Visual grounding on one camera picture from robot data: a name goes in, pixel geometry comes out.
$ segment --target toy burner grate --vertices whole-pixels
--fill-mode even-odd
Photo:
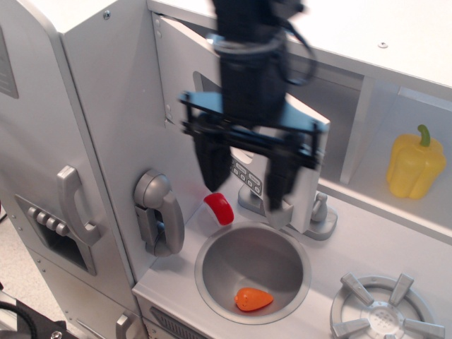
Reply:
[[[331,307],[335,339],[444,339],[424,301],[410,288],[414,280],[348,273]]]

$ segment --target floor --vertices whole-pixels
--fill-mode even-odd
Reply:
[[[65,320],[63,311],[8,218],[0,223],[0,282],[4,292],[11,297],[53,321]],[[68,329],[80,339],[88,339],[71,324],[68,324]]]

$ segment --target red toy object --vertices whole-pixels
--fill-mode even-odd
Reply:
[[[234,221],[234,212],[225,196],[221,193],[212,193],[204,198],[204,202],[213,211],[220,225],[226,226],[232,224]]]

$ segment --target robotic arm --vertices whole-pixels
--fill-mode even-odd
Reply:
[[[287,20],[303,11],[297,0],[213,0],[218,17],[214,49],[220,56],[221,94],[184,93],[184,132],[193,136],[206,186],[216,191],[230,174],[230,147],[266,156],[266,195],[277,210],[291,192],[300,167],[319,165],[319,135],[324,126],[285,101],[289,83],[304,85],[316,60],[309,45]],[[288,78],[286,32],[310,53],[307,75]],[[194,114],[193,108],[201,113]],[[257,132],[281,130],[281,137]]]

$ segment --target pepper stem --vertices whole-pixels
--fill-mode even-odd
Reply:
[[[421,146],[429,147],[430,146],[430,132],[429,129],[425,125],[419,125],[417,130],[421,132]]]

